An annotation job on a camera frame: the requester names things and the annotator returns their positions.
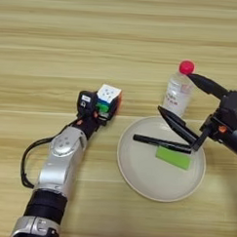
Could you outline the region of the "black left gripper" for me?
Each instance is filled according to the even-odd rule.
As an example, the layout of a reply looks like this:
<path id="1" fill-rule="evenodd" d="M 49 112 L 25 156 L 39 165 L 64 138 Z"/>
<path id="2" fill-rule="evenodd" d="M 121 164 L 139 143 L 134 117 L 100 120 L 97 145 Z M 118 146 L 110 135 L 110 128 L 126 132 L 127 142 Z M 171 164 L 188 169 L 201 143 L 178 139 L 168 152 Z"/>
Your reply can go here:
<path id="1" fill-rule="evenodd" d="M 98 112 L 96 109 L 93 112 L 82 110 L 77 114 L 77 119 L 72 126 L 81 130 L 87 138 L 90 138 L 100 126 L 105 126 L 114 117 L 120 107 L 121 97 L 121 95 L 118 95 L 110 102 L 107 113 Z"/>

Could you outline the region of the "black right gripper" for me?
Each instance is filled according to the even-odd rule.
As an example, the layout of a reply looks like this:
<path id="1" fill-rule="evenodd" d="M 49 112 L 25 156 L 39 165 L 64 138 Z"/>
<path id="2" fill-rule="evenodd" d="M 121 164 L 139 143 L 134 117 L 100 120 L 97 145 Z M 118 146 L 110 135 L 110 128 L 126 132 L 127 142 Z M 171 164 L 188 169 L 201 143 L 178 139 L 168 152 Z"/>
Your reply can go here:
<path id="1" fill-rule="evenodd" d="M 218 99 L 222 99 L 228 94 L 228 91 L 225 88 L 205 76 L 199 74 L 188 74 L 187 76 L 196 87 L 208 95 L 213 95 Z M 175 113 L 165 109 L 161 105 L 158 106 L 158 110 L 163 119 L 168 123 L 168 126 L 188 142 L 190 148 L 194 151 L 197 151 L 200 148 L 206 138 L 210 138 L 213 141 L 223 144 L 237 155 L 237 129 L 233 130 L 229 125 L 219 121 L 216 116 L 210 115 L 207 118 L 200 128 L 202 134 L 198 137 L 188 129 L 185 122 Z"/>

